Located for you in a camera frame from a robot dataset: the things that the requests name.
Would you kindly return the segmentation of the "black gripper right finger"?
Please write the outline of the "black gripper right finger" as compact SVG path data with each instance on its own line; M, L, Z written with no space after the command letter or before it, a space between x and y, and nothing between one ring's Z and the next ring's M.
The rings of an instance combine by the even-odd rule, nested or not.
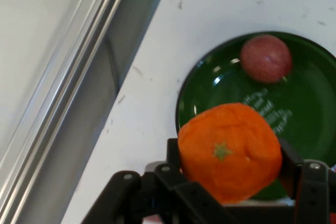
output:
M322 161L303 159L285 139L279 143L282 166L278 180L295 201L293 223L330 223L335 173Z

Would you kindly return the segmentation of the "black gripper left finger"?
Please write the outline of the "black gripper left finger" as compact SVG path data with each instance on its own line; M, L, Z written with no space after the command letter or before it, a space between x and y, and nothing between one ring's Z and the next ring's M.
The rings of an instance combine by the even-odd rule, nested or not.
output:
M236 223L199 183L189 182L180 167L177 139L170 138L165 162L143 175L115 173L82 223L142 223L153 215L163 223Z

